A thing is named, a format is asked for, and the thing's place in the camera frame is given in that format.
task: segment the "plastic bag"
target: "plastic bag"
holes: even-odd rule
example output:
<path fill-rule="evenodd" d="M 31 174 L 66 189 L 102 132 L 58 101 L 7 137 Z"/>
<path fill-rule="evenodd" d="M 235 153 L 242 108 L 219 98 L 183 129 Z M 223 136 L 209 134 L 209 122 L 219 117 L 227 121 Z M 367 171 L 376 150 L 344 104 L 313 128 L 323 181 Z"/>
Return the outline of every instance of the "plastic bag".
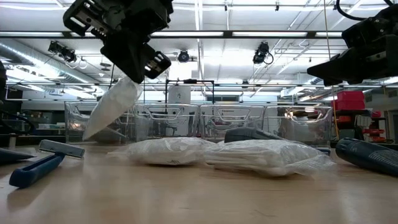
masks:
<path fill-rule="evenodd" d="M 285 140 L 247 140 L 205 148 L 205 161 L 216 169 L 254 170 L 260 174 L 315 175 L 331 171 L 335 163 L 324 153 Z"/>
<path fill-rule="evenodd" d="M 177 166 L 202 161 L 203 146 L 212 144 L 215 143 L 200 138 L 163 138 L 133 143 L 110 154 L 128 155 L 138 163 Z"/>
<path fill-rule="evenodd" d="M 83 140 L 92 137 L 125 113 L 134 105 L 141 93 L 142 87 L 129 77 L 120 79 L 95 106 L 83 133 Z"/>

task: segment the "fluorescent light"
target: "fluorescent light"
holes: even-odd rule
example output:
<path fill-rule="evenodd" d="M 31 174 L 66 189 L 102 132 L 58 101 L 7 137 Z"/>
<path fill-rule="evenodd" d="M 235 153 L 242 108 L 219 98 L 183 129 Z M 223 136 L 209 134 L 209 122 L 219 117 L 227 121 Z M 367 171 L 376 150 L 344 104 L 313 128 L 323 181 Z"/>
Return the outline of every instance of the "fluorescent light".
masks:
<path fill-rule="evenodd" d="M 44 92 L 45 90 L 44 89 L 42 89 L 42 88 L 40 88 L 40 87 L 38 87 L 38 86 L 33 86 L 33 85 L 18 85 L 18 86 L 20 86 L 20 87 L 23 87 L 23 88 L 28 88 L 28 89 L 31 89 L 31 90 L 35 90 L 35 91 L 42 91 L 42 92 Z"/>
<path fill-rule="evenodd" d="M 3 37 L 63 37 L 61 32 L 4 32 L 0 31 Z"/>
<path fill-rule="evenodd" d="M 344 88 L 381 88 L 380 85 L 343 85 Z"/>
<path fill-rule="evenodd" d="M 232 32 L 235 37 L 305 37 L 307 32 Z"/>
<path fill-rule="evenodd" d="M 66 77 L 43 77 L 45 79 L 66 79 Z"/>
<path fill-rule="evenodd" d="M 95 96 L 88 94 L 88 93 L 84 93 L 79 90 L 66 89 L 66 90 L 64 90 L 64 92 L 68 93 L 69 95 L 77 96 L 77 97 L 81 97 L 81 98 L 95 98 Z"/>
<path fill-rule="evenodd" d="M 317 34 L 315 34 L 315 37 L 341 37 L 341 32 L 328 32 L 326 34 L 326 32 L 317 32 Z"/>
<path fill-rule="evenodd" d="M 198 32 L 154 32 L 151 34 L 151 37 L 175 37 L 175 36 L 181 36 L 181 37 L 211 37 L 211 36 L 217 36 L 221 37 L 224 35 L 224 32 L 214 32 L 214 31 L 198 31 Z"/>

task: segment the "plastic storage bin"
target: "plastic storage bin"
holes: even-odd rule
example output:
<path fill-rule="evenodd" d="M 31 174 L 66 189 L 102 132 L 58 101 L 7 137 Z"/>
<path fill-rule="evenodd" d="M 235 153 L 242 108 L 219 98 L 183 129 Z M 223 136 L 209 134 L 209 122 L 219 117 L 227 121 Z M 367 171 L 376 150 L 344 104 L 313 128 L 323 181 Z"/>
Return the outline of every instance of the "plastic storage bin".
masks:
<path fill-rule="evenodd" d="M 183 104 L 136 104 L 136 141 L 168 137 L 196 137 L 199 107 Z"/>
<path fill-rule="evenodd" d="M 327 106 L 268 106 L 264 130 L 310 146 L 329 147 L 332 114 Z"/>
<path fill-rule="evenodd" d="M 202 105 L 200 106 L 200 134 L 207 141 L 220 142 L 231 128 L 262 129 L 264 106 Z"/>
<path fill-rule="evenodd" d="M 97 103 L 65 102 L 65 137 L 69 144 L 126 144 L 132 140 L 133 117 L 131 110 L 116 119 L 107 128 L 83 141 L 90 114 Z"/>

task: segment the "robotic arm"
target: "robotic arm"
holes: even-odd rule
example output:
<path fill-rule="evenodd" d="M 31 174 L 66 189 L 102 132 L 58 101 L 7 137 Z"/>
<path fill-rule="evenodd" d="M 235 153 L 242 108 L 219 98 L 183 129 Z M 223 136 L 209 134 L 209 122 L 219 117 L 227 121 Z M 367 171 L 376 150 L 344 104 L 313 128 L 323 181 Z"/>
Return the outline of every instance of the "robotic arm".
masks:
<path fill-rule="evenodd" d="M 308 68 L 307 73 L 322 78 L 325 86 L 397 76 L 398 5 L 389 5 L 374 17 L 358 18 L 342 11 L 340 0 L 337 0 L 336 6 L 342 15 L 361 22 L 341 35 L 348 50 L 335 55 L 329 62 Z"/>
<path fill-rule="evenodd" d="M 173 0 L 76 0 L 63 23 L 80 36 L 91 32 L 101 39 L 101 53 L 132 81 L 156 78 L 171 66 L 170 59 L 147 43 L 150 34 L 168 27 Z"/>

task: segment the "transparent container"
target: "transparent container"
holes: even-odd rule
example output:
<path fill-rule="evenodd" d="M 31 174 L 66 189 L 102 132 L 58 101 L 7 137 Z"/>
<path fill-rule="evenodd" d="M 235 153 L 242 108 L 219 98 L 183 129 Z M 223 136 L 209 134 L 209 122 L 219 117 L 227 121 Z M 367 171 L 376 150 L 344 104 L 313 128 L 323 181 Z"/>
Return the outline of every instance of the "transparent container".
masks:
<path fill-rule="evenodd" d="M 200 106 L 200 135 L 207 141 L 224 141 L 231 128 L 263 129 L 264 106 L 202 105 Z"/>
<path fill-rule="evenodd" d="M 113 121 L 108 127 L 83 141 L 90 114 L 97 103 L 65 102 L 65 137 L 69 144 L 126 144 L 134 140 L 131 110 Z"/>
<path fill-rule="evenodd" d="M 264 130 L 313 147 L 330 147 L 332 109 L 328 106 L 268 106 Z"/>
<path fill-rule="evenodd" d="M 199 107 L 184 104 L 136 104 L 133 108 L 136 141 L 196 137 Z"/>

